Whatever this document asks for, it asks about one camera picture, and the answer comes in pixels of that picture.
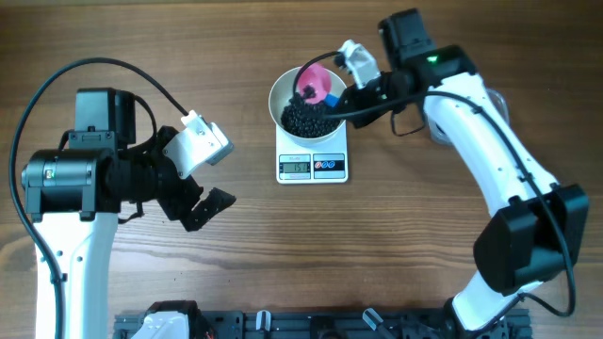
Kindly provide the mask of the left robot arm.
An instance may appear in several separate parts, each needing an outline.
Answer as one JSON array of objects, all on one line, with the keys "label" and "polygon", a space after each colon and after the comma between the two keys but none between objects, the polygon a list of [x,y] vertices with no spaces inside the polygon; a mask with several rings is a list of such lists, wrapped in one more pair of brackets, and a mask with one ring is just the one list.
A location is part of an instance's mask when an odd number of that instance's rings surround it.
[{"label": "left robot arm", "polygon": [[39,338],[106,337],[108,264],[124,202],[155,201],[167,219],[196,232],[235,201],[193,179],[233,150],[219,127],[189,112],[182,129],[155,126],[137,143],[142,104],[124,90],[79,90],[74,128],[24,167],[24,209],[45,243],[37,253]]}]

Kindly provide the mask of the pink scoop blue handle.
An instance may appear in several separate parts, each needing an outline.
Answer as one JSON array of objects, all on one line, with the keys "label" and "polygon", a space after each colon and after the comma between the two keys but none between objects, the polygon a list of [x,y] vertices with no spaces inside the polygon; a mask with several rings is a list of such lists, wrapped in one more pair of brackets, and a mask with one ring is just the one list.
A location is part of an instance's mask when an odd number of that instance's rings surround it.
[{"label": "pink scoop blue handle", "polygon": [[306,104],[326,104],[328,107],[335,107],[338,95],[333,94],[332,90],[335,89],[338,80],[334,73],[316,63],[301,74],[297,82],[297,90]]}]

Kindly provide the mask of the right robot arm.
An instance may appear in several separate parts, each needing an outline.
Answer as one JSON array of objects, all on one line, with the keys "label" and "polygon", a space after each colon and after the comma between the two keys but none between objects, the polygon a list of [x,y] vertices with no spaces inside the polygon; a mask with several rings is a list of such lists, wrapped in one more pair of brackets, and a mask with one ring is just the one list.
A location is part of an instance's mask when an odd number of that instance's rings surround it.
[{"label": "right robot arm", "polygon": [[562,186],[527,151],[491,100],[474,62],[457,45],[437,47],[416,9],[379,23],[390,65],[382,71],[361,44],[346,41],[335,64],[353,78],[335,116],[362,128],[416,105],[464,160],[485,199],[490,221],[473,247],[477,267],[449,300],[445,322],[458,338],[491,330],[537,287],[564,274],[570,316],[576,308],[574,266],[589,209],[580,186]]}]

